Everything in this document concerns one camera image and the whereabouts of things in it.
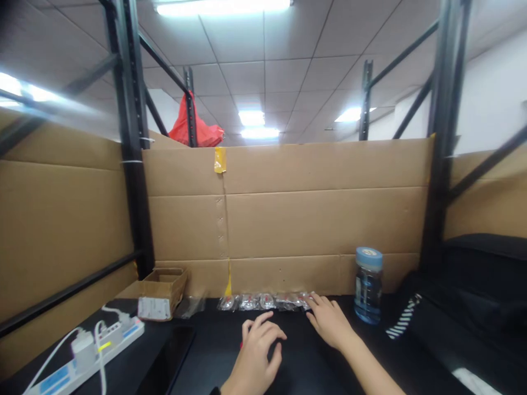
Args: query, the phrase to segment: forearm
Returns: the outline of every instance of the forearm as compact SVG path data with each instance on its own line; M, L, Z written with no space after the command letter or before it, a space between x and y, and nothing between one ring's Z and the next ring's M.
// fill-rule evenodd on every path
M347 338L340 351L366 395L405 395L358 336Z

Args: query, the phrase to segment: charging cable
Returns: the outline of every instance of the charging cable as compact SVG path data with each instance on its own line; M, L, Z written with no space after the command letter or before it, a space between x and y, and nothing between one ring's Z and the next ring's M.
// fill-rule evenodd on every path
M106 371L104 370L103 362L103 349L104 347L100 346L100 325L105 325L104 321L97 322L95 326L95 344L97 346L97 352L99 353L99 367L100 367L100 392L102 395L106 395Z
M70 337L73 333L75 332L78 332L80 333L81 331L83 331L82 328L75 328L73 329L73 331L69 332L66 336L64 336L62 338L62 340L60 341L60 343L55 347L55 349L53 350L53 352L49 355L48 359L46 359L46 362L44 362L44 364L42 365L42 367L40 368L40 370L37 372L36 376L33 378L33 380L31 380L31 382L29 383L29 385L27 386L26 390L24 391L23 395L26 395L29 390L31 389L31 387L35 384L35 381L38 380L39 376L42 374L42 372L44 371L44 368L48 365L49 361L51 361L51 359L55 356L55 354L57 353L57 351L59 350L60 346L62 346L64 344L64 342L66 341L66 339L68 337Z
M111 308L111 307L106 307L106 305L104 305L103 307L100 308L102 311L106 311L106 312L111 312L111 313L116 313L118 316L119 316L119 322L121 323L121 326L122 326L122 331L123 332L126 332L129 328L131 328L133 326L133 321L132 319L130 318L130 315L125 313L125 312L122 312L120 311L119 309L115 309L115 308Z

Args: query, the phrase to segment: water bottle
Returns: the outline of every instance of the water bottle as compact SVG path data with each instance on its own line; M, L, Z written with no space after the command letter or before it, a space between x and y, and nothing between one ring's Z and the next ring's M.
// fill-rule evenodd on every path
M366 323L380 321L380 296L383 255L372 248L358 247L357 277L355 279L355 313Z

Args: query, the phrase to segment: red plastic bag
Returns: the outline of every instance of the red plastic bag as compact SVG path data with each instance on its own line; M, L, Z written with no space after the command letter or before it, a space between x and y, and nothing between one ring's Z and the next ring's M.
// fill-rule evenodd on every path
M192 96L192 101L194 101L194 94L190 93ZM187 126L187 98L186 95L183 96L180 103L180 113L177 117L174 127L169 133L170 138L180 142L185 145L188 143L188 126ZM197 141L198 146L207 147L207 146L217 146L223 141L224 131L218 125L207 126L207 124L198 116L196 111L196 129L197 129Z

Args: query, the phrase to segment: striped strap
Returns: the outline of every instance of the striped strap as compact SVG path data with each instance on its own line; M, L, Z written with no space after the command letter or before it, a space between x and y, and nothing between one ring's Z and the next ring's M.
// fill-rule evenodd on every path
M404 309L401 316L399 317L399 321L397 321L397 324L392 326L391 328L386 329L386 334L390 337L390 339L395 339L401 336L405 331L406 328L408 328L408 325L410 323L410 320L413 316L413 311L415 307L420 303L422 299L422 296L420 294L415 294L410 298L408 301L408 306Z

